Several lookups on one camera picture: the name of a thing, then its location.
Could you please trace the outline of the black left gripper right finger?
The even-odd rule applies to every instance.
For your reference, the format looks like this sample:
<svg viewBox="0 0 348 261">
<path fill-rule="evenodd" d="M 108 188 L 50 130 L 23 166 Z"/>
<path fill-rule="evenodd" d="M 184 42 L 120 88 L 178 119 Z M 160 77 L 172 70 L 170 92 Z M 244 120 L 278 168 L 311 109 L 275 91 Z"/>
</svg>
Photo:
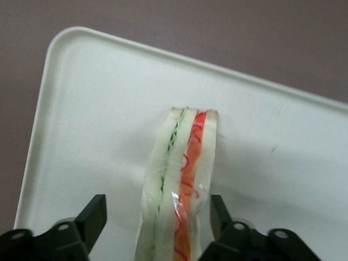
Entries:
<svg viewBox="0 0 348 261">
<path fill-rule="evenodd" d="M 214 240 L 199 260 L 319 260 L 293 231 L 269 230 L 267 235 L 231 218 L 220 195 L 210 197 L 210 226 Z"/>
</svg>

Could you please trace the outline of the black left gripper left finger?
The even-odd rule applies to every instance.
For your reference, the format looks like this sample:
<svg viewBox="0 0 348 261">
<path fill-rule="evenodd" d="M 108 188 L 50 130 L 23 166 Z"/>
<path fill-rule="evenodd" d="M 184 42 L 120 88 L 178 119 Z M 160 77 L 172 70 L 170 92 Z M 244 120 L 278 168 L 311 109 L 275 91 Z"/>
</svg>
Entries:
<svg viewBox="0 0 348 261">
<path fill-rule="evenodd" d="M 107 223 L 106 195 L 95 195 L 76 218 L 40 235 L 17 228 L 1 235 L 1 260 L 89 260 Z"/>
</svg>

